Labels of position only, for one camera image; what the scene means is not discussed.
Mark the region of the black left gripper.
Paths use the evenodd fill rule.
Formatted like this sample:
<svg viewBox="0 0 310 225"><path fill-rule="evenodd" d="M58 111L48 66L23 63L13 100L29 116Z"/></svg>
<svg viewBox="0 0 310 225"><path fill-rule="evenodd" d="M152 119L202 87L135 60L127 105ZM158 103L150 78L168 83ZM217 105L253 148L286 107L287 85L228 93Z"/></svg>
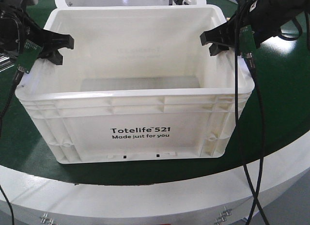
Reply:
<svg viewBox="0 0 310 225"><path fill-rule="evenodd" d="M54 65L63 64L58 49L74 49L74 39L42 29L26 12L12 5L0 5L0 53L16 60L24 52L26 40L43 47L37 59L47 59Z"/></svg>

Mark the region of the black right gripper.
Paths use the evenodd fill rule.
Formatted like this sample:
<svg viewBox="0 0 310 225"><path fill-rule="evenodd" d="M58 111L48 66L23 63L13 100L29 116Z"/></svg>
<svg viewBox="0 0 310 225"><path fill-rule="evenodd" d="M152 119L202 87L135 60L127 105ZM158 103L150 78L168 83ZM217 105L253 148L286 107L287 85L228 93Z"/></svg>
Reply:
<svg viewBox="0 0 310 225"><path fill-rule="evenodd" d="M281 26L300 13L310 10L310 0L236 0L238 10L232 21L200 35L201 44L210 44L210 56L228 51L235 44L235 31L250 25L257 48L270 37L282 33Z"/></svg>

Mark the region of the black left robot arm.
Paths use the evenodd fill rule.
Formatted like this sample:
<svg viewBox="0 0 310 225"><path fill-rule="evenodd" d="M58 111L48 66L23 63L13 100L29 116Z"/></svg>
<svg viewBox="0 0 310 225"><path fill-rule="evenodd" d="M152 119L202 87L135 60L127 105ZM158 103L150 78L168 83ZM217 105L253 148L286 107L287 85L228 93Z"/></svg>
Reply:
<svg viewBox="0 0 310 225"><path fill-rule="evenodd" d="M16 60L25 50L27 40L42 48L38 57L62 65L61 48L74 48L74 39L41 28L26 12L38 0L0 0L0 53Z"/></svg>

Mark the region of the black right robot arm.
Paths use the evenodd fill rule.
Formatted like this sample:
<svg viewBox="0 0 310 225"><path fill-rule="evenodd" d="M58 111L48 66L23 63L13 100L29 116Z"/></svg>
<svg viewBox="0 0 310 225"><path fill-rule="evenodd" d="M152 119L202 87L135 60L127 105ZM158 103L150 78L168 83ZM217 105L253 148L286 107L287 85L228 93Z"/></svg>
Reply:
<svg viewBox="0 0 310 225"><path fill-rule="evenodd" d="M304 12L310 13L310 0L235 0L238 10L229 21L204 31L201 44L211 44L209 52L215 56L235 46L237 25L251 26L257 48L272 36L280 35L280 27Z"/></svg>

